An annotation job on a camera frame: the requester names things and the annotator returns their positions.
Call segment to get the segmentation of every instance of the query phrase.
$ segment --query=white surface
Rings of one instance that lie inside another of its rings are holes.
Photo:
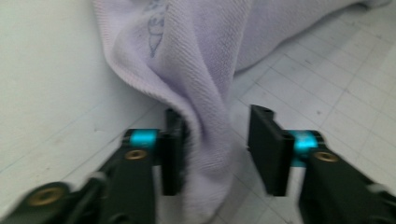
[[[333,150],[396,192],[395,11],[392,3],[334,14],[236,77],[240,147],[248,105],[268,106],[286,129],[321,130]],[[108,69],[96,27],[90,1],[0,2],[0,216],[37,185],[79,185],[128,127],[162,126],[165,106]],[[272,199],[248,154],[238,162],[245,169],[213,224],[301,223],[293,206],[301,170],[293,169],[291,197]],[[159,198],[162,224],[179,223],[177,202]]]

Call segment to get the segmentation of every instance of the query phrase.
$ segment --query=brass screw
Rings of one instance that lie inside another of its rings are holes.
[[[316,152],[315,157],[321,161],[336,162],[338,157],[329,152]]]
[[[145,158],[148,153],[145,150],[132,150],[125,154],[125,159],[133,161]]]
[[[32,206],[41,206],[54,203],[64,195],[64,190],[61,188],[42,189],[32,195],[28,203]]]

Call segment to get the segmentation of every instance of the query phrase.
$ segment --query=ribbed fabric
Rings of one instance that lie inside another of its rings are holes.
[[[185,223],[211,218],[231,185],[233,139],[225,102],[235,69],[251,66],[285,38],[356,2],[94,1],[111,68],[188,123]]]

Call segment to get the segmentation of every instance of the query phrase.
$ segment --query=printed drawing on fabric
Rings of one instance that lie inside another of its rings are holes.
[[[145,8],[145,12],[156,11],[148,20],[148,45],[151,58],[155,56],[155,52],[163,40],[166,9],[163,0],[152,0]]]

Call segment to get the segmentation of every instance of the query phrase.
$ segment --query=fabric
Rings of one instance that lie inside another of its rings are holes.
[[[204,223],[232,181],[226,100],[235,70],[357,0],[95,0],[106,60],[188,123],[185,223]]]

